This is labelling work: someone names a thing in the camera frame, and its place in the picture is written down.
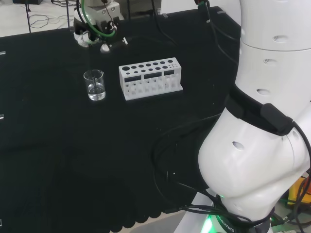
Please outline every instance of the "black strap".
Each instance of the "black strap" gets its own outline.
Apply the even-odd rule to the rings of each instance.
[[[271,223],[270,218],[269,218],[265,222],[252,228],[248,228],[248,227],[237,228],[227,218],[223,216],[216,216],[216,219],[218,220],[221,227],[227,233],[267,233],[270,229],[270,223]]]
[[[262,223],[269,222],[270,223],[270,218],[272,214],[274,213],[274,208],[271,210],[269,215],[261,220],[257,220],[254,222],[247,222],[247,221],[237,221],[235,219],[229,219],[232,225],[234,225],[236,228],[240,229],[240,232],[248,232],[249,229],[256,227]]]
[[[236,85],[231,88],[225,107],[236,118],[279,136],[287,135],[293,128],[292,119],[272,104],[261,104],[254,100]]]

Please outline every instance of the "black tablecloth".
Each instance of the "black tablecloth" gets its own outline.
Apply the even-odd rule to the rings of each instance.
[[[215,23],[239,37],[219,10],[211,12]],[[78,46],[68,29],[0,39],[0,232],[118,232],[169,208],[153,183],[151,145],[171,127],[221,112],[237,67],[217,50],[197,10],[159,21],[178,47],[137,38],[104,55],[100,45]],[[123,22],[119,38],[131,35],[165,39],[151,18]],[[219,40],[238,58],[239,44]],[[170,57],[182,67],[183,92],[124,100],[118,66]],[[90,67],[105,72],[99,103],[86,93]],[[182,139],[163,163],[169,176],[204,188],[196,144],[194,136]],[[180,204],[195,195],[160,184]]]

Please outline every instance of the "green light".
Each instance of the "green light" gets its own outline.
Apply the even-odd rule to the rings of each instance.
[[[212,219],[210,219],[210,216],[208,216],[204,222],[201,233],[209,233],[209,231],[212,229],[212,227],[213,227]]]

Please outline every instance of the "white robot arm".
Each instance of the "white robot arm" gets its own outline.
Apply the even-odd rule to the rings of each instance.
[[[297,122],[311,142],[311,1],[240,3],[235,91],[260,105],[274,105]],[[295,128],[280,136],[254,124],[251,117],[241,119],[233,112],[226,108],[205,139],[199,168],[229,212],[256,221],[268,216],[310,167],[309,154]],[[212,220],[217,232],[226,232],[215,217]]]

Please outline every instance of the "yellow object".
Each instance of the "yellow object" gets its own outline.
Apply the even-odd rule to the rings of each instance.
[[[296,181],[289,189],[289,194],[288,194],[288,200],[294,200],[296,201],[296,198],[297,198],[297,194],[298,194],[298,190],[299,190],[299,187],[301,185],[301,183],[305,180],[305,178],[302,178],[300,177],[298,179],[298,181]],[[309,195],[308,193],[305,194],[303,200],[302,200],[303,203],[311,203],[311,195]],[[295,203],[292,203],[292,202],[287,202],[288,205],[295,205]]]

